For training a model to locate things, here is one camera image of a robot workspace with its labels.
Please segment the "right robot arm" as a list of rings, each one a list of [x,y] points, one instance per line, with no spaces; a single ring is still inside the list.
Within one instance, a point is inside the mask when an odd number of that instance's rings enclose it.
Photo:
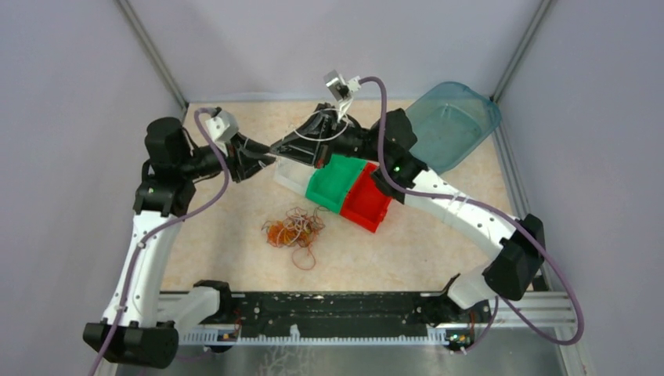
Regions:
[[[449,322],[462,322],[475,303],[486,299],[522,299],[544,261],[542,220],[533,214],[522,219],[507,215],[455,189],[410,153],[416,143],[401,108],[390,110],[371,128],[355,119],[345,125],[332,109],[324,108],[269,149],[313,168],[327,166],[336,156],[375,161],[378,168],[371,178],[379,191],[433,215],[483,250],[487,264],[460,274],[445,287],[441,312]]]

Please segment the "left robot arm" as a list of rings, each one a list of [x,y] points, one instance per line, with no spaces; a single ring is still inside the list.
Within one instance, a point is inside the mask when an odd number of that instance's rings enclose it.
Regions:
[[[242,135],[234,118],[214,114],[199,127],[205,146],[195,144],[174,117],[152,121],[144,143],[149,157],[135,192],[132,237],[114,295],[97,322],[85,325],[83,340],[103,361],[164,369],[179,339],[211,319],[237,317],[229,285],[202,280],[178,302],[159,310],[161,282],[183,223],[195,216],[190,203],[199,180],[222,175],[227,183],[249,179],[275,159],[269,148]]]

